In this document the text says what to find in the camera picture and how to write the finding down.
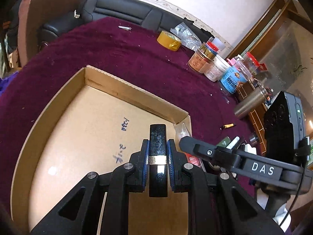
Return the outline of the white gloved right hand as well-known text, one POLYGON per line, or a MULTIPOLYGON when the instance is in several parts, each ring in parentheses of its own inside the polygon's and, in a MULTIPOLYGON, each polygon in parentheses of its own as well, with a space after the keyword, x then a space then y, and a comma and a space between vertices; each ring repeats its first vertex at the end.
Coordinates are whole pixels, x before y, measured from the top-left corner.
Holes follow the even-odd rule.
POLYGON ((291 216, 286 209, 290 199, 288 194, 265 194, 260 188, 255 192, 257 203, 286 232, 291 223, 291 216))

